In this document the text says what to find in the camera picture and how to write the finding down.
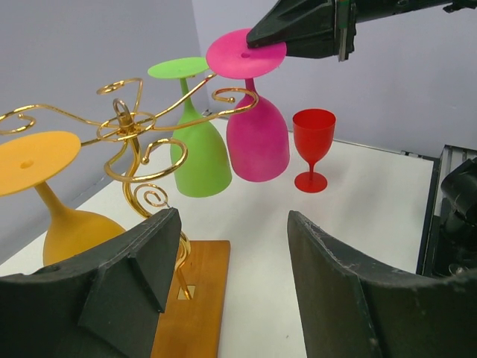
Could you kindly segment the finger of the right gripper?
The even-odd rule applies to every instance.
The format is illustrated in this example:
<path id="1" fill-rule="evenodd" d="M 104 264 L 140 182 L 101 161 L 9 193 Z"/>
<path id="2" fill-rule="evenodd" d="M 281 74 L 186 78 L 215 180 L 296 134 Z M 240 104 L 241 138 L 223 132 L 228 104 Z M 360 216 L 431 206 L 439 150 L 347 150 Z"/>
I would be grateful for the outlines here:
<path id="1" fill-rule="evenodd" d="M 338 54 L 334 31 L 322 31 L 285 42 L 289 57 L 321 59 Z"/>
<path id="2" fill-rule="evenodd" d="M 335 33 L 335 1 L 278 1 L 246 40 L 249 47 L 261 48 L 322 31 Z"/>

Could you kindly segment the orange wine glass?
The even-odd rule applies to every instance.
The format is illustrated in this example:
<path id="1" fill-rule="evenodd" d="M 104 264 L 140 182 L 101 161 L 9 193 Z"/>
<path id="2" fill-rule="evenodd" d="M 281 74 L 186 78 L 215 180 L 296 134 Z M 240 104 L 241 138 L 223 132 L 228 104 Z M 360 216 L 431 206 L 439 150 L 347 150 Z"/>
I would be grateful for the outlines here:
<path id="1" fill-rule="evenodd" d="M 69 166 L 80 152 L 80 140 L 67 131 L 47 131 L 1 145 L 1 195 L 37 191 L 51 215 L 42 262 L 49 266 L 94 248 L 125 232 L 106 216 L 74 210 L 54 194 L 47 180 Z"/>

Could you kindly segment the green wine glass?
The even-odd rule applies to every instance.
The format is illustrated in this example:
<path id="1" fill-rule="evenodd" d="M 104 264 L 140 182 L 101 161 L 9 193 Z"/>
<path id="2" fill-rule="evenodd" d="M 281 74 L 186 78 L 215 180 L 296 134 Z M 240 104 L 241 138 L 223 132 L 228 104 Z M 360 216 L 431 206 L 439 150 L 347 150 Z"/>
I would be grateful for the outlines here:
<path id="1" fill-rule="evenodd" d="M 189 91 L 187 79 L 209 68 L 203 57 L 184 57 L 158 63 L 148 69 L 152 78 L 178 79 L 182 94 Z M 174 172 L 177 189 L 183 195 L 204 198 L 225 190 L 232 173 L 226 145 L 210 122 L 175 130 L 174 139 L 188 148 L 185 163 Z"/>

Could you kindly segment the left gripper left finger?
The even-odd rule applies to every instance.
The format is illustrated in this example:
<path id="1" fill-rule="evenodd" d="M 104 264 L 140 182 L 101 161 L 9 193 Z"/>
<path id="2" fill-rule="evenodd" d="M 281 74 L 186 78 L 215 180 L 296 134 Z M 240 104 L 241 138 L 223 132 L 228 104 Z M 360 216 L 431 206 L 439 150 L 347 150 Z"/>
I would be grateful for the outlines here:
<path id="1" fill-rule="evenodd" d="M 161 210 L 32 274 L 1 279 L 3 357 L 149 357 L 165 311 L 181 219 Z"/>

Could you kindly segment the magenta wine glass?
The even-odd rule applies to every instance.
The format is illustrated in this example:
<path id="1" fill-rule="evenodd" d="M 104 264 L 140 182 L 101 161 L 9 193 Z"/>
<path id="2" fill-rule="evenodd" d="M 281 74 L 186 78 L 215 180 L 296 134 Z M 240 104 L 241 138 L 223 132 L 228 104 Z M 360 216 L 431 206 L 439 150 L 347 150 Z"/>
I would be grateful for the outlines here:
<path id="1" fill-rule="evenodd" d="M 249 32 L 243 28 L 218 38 L 209 47 L 206 61 L 213 72 L 243 80 L 245 88 L 255 92 L 254 79 L 279 67 L 286 56 L 286 44 L 250 48 Z M 226 137 L 230 162 L 240 178 L 265 182 L 286 170 L 290 160 L 287 124 L 278 108 L 263 96 L 255 107 L 230 116 Z"/>

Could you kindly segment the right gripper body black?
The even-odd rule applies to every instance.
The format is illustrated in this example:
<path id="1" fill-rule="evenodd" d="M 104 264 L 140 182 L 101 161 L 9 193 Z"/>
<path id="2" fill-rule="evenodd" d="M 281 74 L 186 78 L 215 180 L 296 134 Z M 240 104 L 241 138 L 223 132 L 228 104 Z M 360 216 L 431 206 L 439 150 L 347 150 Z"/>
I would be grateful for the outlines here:
<path id="1" fill-rule="evenodd" d="M 354 52 L 356 13 L 355 1 L 335 1 L 335 47 L 339 62 L 348 60 L 350 54 Z"/>

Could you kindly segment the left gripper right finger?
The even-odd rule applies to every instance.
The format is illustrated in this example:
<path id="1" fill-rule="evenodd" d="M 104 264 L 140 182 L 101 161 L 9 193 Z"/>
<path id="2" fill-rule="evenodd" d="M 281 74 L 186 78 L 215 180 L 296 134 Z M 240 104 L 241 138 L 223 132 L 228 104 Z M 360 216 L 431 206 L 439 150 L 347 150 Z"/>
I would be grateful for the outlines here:
<path id="1" fill-rule="evenodd" d="M 445 278 L 382 263 L 288 214 L 308 357 L 474 357 L 476 271 Z"/>

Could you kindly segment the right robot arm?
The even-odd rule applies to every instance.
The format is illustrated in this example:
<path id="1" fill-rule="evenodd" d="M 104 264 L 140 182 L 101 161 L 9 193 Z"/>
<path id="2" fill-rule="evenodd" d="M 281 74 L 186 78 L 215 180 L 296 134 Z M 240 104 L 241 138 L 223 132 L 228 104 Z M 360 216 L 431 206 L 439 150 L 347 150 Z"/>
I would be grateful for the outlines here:
<path id="1" fill-rule="evenodd" d="M 288 57 L 340 62 L 354 52 L 356 25 L 442 6 L 446 13 L 476 9 L 475 1 L 447 0 L 281 0 L 249 31 L 249 48 L 285 43 Z"/>

